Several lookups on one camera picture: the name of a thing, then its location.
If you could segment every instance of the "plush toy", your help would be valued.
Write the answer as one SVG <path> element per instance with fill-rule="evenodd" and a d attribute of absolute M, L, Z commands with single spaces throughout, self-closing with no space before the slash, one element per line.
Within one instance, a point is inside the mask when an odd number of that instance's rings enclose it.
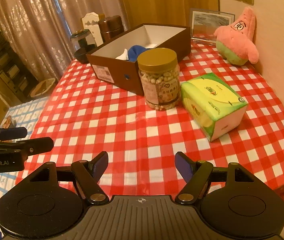
<path fill-rule="evenodd" d="M 242 66 L 248 60 L 255 64 L 259 60 L 259 52 L 252 42 L 254 32 L 255 13 L 251 7 L 245 7 L 234 23 L 216 29 L 216 48 L 233 65 Z"/>

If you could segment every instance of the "screw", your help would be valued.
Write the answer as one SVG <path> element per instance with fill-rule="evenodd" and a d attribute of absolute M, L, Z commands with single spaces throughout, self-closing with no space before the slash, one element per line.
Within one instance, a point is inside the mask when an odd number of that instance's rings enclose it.
<path fill-rule="evenodd" d="M 193 196 L 191 194 L 188 194 L 188 193 L 183 193 L 181 195 L 178 196 L 178 199 L 181 200 L 181 201 L 191 201 L 193 200 Z"/>
<path fill-rule="evenodd" d="M 101 193 L 96 193 L 90 196 L 90 198 L 94 201 L 103 201 L 106 199 L 106 196 L 104 194 Z"/>

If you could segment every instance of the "photograph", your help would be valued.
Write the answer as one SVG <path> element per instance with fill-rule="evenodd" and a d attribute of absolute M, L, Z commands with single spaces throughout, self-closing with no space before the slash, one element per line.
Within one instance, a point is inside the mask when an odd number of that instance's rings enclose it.
<path fill-rule="evenodd" d="M 233 23 L 235 15 L 219 11 L 191 9 L 190 19 L 193 39 L 215 43 L 215 30 L 220 26 Z"/>

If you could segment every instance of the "brown shoe box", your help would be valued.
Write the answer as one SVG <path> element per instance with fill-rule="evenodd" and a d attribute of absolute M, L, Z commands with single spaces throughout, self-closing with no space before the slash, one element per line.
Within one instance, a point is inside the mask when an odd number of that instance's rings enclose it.
<path fill-rule="evenodd" d="M 190 27 L 141 24 L 90 51 L 87 58 L 97 78 L 143 96 L 138 62 L 116 59 L 133 45 L 168 48 L 176 52 L 178 62 L 191 53 Z"/>

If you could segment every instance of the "tablecloth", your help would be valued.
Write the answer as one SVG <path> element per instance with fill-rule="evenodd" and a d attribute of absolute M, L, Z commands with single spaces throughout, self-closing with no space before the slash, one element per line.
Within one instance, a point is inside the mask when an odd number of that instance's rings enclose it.
<path fill-rule="evenodd" d="M 10 115 L 12 120 L 16 121 L 16 127 L 25 127 L 27 129 L 27 136 L 17 140 L 25 140 L 30 138 L 35 123 L 40 117 L 47 100 L 48 97 L 36 99 L 18 106 L 10 107 L 8 109 L 3 122 L 5 121 L 6 117 Z M 2 197 L 14 186 L 17 174 L 17 171 L 0 173 L 0 197 Z"/>
<path fill-rule="evenodd" d="M 50 136 L 54 148 L 31 156 L 16 183 L 44 162 L 68 166 L 107 151 L 99 182 L 106 194 L 175 197 L 185 185 L 174 166 L 182 151 L 215 166 L 239 162 L 270 188 L 284 186 L 284 106 L 266 81 L 250 64 L 230 65 L 210 45 L 192 43 L 179 65 L 180 82 L 213 72 L 244 97 L 249 107 L 236 129 L 210 143 L 182 105 L 152 110 L 143 97 L 97 79 L 90 64 L 74 60 L 31 136 Z M 61 185 L 72 189 L 70 182 Z"/>

